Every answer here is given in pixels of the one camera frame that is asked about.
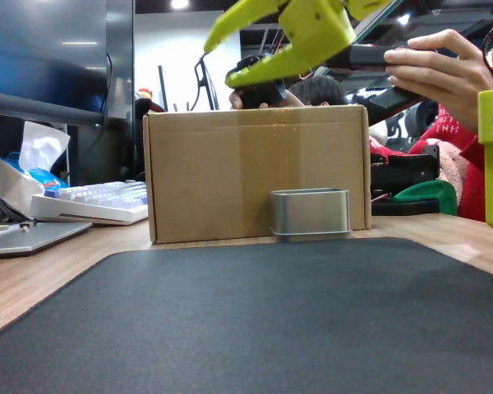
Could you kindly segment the person's bare hand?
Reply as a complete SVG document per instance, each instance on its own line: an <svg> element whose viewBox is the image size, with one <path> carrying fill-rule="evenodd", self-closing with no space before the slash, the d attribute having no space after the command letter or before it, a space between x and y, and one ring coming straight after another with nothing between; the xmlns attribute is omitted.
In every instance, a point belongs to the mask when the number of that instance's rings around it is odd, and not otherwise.
<svg viewBox="0 0 493 394"><path fill-rule="evenodd" d="M444 106L465 129L478 131L477 96L493 89L482 51L455 30L408 41L385 53L391 85Z"/></svg>

